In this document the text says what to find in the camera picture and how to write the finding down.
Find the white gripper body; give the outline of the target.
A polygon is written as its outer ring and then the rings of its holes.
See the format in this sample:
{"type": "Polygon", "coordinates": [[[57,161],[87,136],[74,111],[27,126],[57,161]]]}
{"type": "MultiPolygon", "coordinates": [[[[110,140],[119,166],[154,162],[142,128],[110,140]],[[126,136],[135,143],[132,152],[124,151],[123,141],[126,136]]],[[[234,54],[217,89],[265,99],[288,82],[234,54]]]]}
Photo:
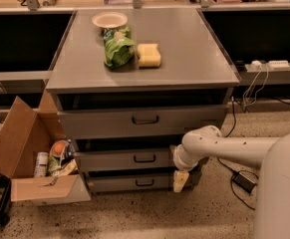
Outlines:
{"type": "Polygon", "coordinates": [[[198,165],[198,162],[184,150],[181,144],[172,148],[172,155],[173,163],[181,171],[191,171],[198,165]]]}

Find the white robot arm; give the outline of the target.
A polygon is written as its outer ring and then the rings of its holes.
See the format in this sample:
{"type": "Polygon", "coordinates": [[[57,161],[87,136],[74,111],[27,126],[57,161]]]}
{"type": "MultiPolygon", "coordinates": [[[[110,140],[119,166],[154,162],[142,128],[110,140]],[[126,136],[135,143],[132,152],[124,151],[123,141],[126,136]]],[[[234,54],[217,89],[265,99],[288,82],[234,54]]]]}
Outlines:
{"type": "Polygon", "coordinates": [[[170,148],[176,171],[173,190],[205,157],[218,157],[260,170],[254,239],[290,239],[290,133],[282,137],[224,137],[214,125],[187,132],[170,148]]]}

